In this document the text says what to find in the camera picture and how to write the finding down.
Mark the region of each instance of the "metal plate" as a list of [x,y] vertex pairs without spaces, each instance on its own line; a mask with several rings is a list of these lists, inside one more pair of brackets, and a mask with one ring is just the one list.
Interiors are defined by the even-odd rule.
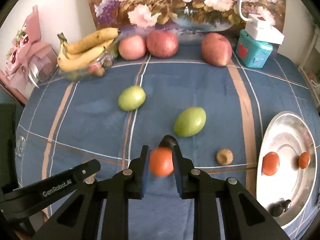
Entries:
[[[261,172],[262,159],[268,152],[276,152],[280,167],[273,176]],[[309,167],[300,169],[298,158],[309,152]],[[274,218],[286,228],[303,212],[313,190],[317,171],[316,147],[305,122],[292,112],[281,112],[270,122],[261,145],[257,168],[257,200],[267,210],[281,200],[290,199],[290,209]]]

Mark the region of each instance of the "painting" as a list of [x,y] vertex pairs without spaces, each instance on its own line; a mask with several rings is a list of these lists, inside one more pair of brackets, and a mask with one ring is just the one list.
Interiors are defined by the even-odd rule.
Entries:
[[[97,29],[133,26],[192,32],[234,33],[245,22],[237,14],[237,0],[88,0]],[[285,0],[243,0],[242,13],[261,14],[281,32]]]

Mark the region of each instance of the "teal container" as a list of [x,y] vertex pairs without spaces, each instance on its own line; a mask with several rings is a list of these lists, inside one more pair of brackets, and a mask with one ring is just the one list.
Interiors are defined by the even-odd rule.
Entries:
[[236,54],[244,66],[262,68],[273,50],[269,42],[254,40],[244,29],[240,31]]

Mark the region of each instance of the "tablecloth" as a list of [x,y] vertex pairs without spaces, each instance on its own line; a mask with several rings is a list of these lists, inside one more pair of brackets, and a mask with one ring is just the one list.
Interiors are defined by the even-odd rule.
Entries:
[[[124,112],[118,97],[134,84],[145,90],[146,101]],[[263,134],[277,113],[298,114],[320,144],[311,93],[288,58],[278,54],[262,69],[248,69],[233,53],[227,67],[212,67],[202,61],[199,45],[181,45],[169,59],[147,54],[137,61],[118,60],[101,78],[71,83],[53,76],[34,89],[17,129],[17,139],[26,140],[23,156],[16,156],[19,183],[32,184],[93,158],[101,163],[96,178],[111,178],[140,155],[143,145],[154,149],[164,135],[174,135],[176,118],[191,106],[203,107],[207,118],[200,133],[178,138],[183,156],[214,178],[237,178],[252,194]],[[226,167],[215,159],[223,148],[234,154]],[[305,211],[285,229],[291,239],[299,239],[317,214],[319,178],[318,172]],[[52,204],[48,214],[65,199]],[[129,201],[129,239],[189,240],[192,234],[193,201],[179,199],[173,174],[150,173],[144,199]]]

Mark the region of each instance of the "bunch of bananas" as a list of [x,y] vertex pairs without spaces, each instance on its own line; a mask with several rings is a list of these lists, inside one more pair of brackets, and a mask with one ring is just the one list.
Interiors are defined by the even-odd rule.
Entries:
[[69,44],[63,33],[58,34],[60,52],[58,65],[66,72],[84,69],[96,60],[118,36],[117,28],[104,28],[84,37],[80,41]]

